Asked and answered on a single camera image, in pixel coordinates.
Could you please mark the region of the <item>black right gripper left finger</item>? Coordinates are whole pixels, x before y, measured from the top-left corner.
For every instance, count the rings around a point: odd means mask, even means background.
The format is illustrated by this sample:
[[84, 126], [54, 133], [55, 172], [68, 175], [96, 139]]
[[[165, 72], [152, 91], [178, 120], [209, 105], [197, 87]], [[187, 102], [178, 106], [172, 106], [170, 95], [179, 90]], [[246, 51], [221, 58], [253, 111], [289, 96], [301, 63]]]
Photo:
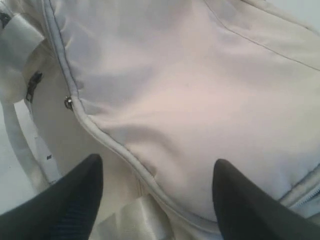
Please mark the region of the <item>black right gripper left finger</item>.
[[2, 240], [87, 240], [103, 195], [103, 162], [91, 154], [48, 189], [0, 216]]

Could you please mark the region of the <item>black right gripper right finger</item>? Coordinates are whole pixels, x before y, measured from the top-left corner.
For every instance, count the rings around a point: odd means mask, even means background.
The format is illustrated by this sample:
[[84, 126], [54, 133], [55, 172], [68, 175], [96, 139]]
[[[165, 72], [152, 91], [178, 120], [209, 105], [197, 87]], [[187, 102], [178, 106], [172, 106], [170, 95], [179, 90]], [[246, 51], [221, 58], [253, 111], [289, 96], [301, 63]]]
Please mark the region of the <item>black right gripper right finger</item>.
[[212, 201], [225, 240], [318, 240], [319, 225], [292, 212], [226, 159], [213, 168]]

